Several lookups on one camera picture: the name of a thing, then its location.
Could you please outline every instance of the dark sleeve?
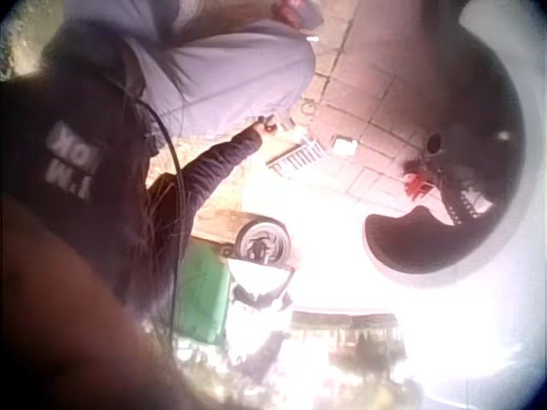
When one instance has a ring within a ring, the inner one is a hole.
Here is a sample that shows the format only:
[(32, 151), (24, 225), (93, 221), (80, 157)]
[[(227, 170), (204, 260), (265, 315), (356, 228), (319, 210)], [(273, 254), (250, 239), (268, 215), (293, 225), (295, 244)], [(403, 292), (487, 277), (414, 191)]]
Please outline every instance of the dark sleeve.
[(231, 141), (218, 143), (189, 162), (182, 169), (186, 210), (197, 212), (233, 169), (245, 158), (256, 153), (261, 146), (260, 134), (249, 127)]

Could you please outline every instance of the skin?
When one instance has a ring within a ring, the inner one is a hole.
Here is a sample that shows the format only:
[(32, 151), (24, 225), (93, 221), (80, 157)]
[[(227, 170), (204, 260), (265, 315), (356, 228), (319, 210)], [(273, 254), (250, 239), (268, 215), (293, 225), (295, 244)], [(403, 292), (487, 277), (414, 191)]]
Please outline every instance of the skin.
[[(263, 121), (253, 127), (273, 136)], [(166, 391), (173, 408), (216, 407), (192, 394), (89, 264), (23, 204), (3, 195), (2, 222), (3, 346), (47, 381), (53, 408), (136, 408), (143, 395), (153, 405), (140, 408), (171, 408)]]

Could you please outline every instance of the small wheel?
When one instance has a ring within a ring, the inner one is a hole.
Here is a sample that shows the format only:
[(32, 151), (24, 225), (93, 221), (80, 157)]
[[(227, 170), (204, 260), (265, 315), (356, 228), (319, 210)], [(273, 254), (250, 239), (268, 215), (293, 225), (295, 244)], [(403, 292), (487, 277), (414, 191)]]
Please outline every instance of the small wheel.
[(291, 254), (291, 238), (279, 221), (258, 218), (239, 231), (233, 250), (239, 259), (262, 265), (281, 266)]

